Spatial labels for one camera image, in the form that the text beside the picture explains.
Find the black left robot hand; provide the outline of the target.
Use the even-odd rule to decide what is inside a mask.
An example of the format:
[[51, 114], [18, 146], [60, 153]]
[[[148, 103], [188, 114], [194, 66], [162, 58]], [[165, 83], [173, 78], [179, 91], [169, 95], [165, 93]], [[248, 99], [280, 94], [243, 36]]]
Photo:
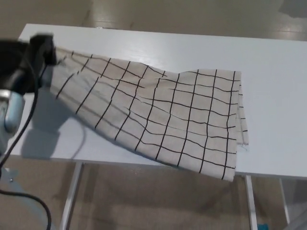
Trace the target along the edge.
[[57, 63], [51, 34], [35, 34], [28, 42], [0, 40], [0, 88], [20, 95], [34, 92], [48, 66]]

